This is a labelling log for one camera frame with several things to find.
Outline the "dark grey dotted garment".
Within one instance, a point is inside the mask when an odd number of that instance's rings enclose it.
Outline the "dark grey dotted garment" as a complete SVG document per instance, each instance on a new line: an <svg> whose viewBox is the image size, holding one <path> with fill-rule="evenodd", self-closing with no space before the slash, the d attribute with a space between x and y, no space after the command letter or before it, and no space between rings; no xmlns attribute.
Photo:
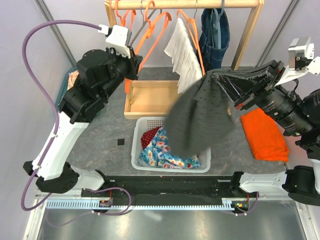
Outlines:
<svg viewBox="0 0 320 240"><path fill-rule="evenodd" d="M190 86L164 120L173 155L189 158L224 140L235 128L228 113L229 98L219 85L227 74L208 71Z"/></svg>

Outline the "orange hanger of grey garment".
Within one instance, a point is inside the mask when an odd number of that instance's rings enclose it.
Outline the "orange hanger of grey garment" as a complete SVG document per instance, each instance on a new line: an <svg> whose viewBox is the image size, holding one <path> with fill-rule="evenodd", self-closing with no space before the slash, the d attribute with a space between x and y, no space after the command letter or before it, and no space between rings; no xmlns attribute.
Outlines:
<svg viewBox="0 0 320 240"><path fill-rule="evenodd" d="M152 6L152 7L156 6L156 3L154 0L150 0L145 8L143 23L145 23L147 25L147 29L145 30L140 41L138 42L134 53L136 55L139 54L141 48L144 46L145 41L153 36L153 33L156 29L157 23L162 19L163 19L163 28L162 28L161 32L159 33L158 37L156 38L155 42L153 43L153 45L151 46L151 48L147 52L147 54L143 57L142 62L140 63L138 71L137 71L138 73L140 72L140 70L142 69L142 67L144 66L144 64L146 63L148 58L150 57L152 51L154 50L154 48L156 47L156 45L158 44L158 42L162 38L162 35L165 33L169 23L172 21L172 16L168 11L161 12L153 21L151 21L151 17L148 15L148 11L149 11L150 6Z"/></svg>

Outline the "red polka dot skirt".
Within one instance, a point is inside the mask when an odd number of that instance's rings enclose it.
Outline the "red polka dot skirt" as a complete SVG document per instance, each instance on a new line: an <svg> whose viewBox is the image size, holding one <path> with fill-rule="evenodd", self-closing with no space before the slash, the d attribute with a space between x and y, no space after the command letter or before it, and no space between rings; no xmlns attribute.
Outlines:
<svg viewBox="0 0 320 240"><path fill-rule="evenodd" d="M161 128L161 126L158 126L156 128L153 128L151 130L146 131L145 133L143 133L140 142L141 142L141 146L142 149L144 150L152 141L152 139L154 138L154 136L156 135L156 133L158 132L158 130Z"/></svg>

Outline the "blue floral garment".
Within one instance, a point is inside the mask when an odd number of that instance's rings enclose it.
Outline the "blue floral garment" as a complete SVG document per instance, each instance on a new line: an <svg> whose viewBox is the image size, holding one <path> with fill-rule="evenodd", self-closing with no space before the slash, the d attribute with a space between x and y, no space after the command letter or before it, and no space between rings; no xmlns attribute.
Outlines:
<svg viewBox="0 0 320 240"><path fill-rule="evenodd" d="M149 145L142 149L140 160L151 167L165 169L195 169L201 166L197 155L181 158L172 154L166 130L163 126L157 131Z"/></svg>

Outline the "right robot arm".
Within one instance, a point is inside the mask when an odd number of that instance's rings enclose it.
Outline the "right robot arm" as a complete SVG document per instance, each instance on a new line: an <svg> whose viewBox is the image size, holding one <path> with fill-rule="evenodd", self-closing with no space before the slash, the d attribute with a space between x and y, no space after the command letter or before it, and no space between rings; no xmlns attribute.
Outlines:
<svg viewBox="0 0 320 240"><path fill-rule="evenodd" d="M286 90L281 81L287 80L288 68L283 62L245 70L215 69L211 78L224 90L239 110L253 106L284 129L286 137L300 137L295 144L305 150L313 166L298 165L284 172L280 189L299 203L320 205L320 91L300 98L295 90Z"/></svg>

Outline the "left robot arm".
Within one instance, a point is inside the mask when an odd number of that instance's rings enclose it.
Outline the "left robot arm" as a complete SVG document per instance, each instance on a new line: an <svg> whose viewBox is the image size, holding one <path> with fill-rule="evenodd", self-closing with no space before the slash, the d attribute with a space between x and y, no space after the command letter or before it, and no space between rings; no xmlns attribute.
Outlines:
<svg viewBox="0 0 320 240"><path fill-rule="evenodd" d="M100 170L84 170L67 162L67 158L82 132L108 103L110 96L124 79L138 79L143 57L132 48L129 55L116 50L93 49L87 51L77 64L78 76L73 87L64 94L58 105L59 127L54 141L40 158L23 164L28 175L36 173L36 186L43 193L64 194L72 189L91 189L99 197L106 196L110 185Z"/></svg>

